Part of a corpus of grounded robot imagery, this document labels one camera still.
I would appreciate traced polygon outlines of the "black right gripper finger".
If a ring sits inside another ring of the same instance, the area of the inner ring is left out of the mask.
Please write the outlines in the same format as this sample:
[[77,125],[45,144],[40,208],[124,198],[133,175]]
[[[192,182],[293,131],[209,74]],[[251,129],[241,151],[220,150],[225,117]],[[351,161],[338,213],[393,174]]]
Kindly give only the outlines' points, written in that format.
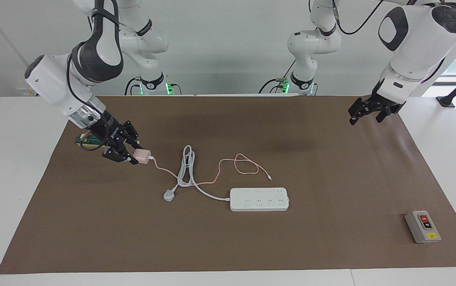
[[135,130],[134,125],[132,125],[131,121],[126,121],[123,124],[126,143],[132,146],[134,149],[143,149],[143,147],[139,143],[139,134]]
[[102,157],[114,162],[130,162],[132,165],[139,164],[139,161],[128,152],[117,152],[114,148],[106,148],[102,154]]

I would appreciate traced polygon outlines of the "pink charger block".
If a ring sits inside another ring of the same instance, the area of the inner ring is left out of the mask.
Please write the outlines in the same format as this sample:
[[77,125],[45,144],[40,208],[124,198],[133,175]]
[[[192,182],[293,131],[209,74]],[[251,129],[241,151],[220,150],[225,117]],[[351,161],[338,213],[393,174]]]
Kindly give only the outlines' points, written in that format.
[[132,156],[138,161],[139,164],[148,164],[152,158],[151,151],[147,149],[135,149]]

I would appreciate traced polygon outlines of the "white power strip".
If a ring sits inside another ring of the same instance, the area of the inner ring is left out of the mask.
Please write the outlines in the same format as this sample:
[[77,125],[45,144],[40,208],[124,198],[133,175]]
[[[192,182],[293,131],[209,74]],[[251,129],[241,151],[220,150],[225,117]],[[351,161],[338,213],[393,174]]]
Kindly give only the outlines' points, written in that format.
[[233,212],[286,211],[289,198],[286,188],[232,188],[230,210]]

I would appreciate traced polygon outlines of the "brown table mat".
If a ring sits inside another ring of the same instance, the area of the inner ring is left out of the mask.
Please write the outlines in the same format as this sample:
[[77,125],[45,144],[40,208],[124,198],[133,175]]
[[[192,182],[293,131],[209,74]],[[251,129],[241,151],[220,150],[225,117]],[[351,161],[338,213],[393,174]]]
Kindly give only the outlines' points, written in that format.
[[[158,165],[196,153],[205,192],[284,187],[282,212],[233,212],[153,163],[116,163],[74,144],[68,123],[0,274],[456,267],[456,213],[398,115],[352,126],[353,97],[102,97]],[[417,244],[404,215],[428,211],[442,240]]]

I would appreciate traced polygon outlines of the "green knife switch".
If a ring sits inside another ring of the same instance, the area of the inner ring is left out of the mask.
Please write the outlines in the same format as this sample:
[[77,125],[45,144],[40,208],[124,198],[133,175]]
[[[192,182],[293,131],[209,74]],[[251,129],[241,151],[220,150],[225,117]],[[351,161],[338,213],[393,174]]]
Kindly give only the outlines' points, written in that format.
[[85,151],[96,151],[105,146],[106,141],[99,139],[90,133],[83,133],[77,136],[75,143]]

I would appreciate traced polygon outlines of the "grey on-off switch box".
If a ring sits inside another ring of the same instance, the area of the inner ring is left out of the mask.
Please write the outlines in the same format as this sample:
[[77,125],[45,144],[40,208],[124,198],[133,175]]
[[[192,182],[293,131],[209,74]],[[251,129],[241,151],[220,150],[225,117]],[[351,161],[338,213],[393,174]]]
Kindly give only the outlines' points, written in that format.
[[413,210],[407,212],[404,218],[417,244],[436,243],[442,240],[428,211]]

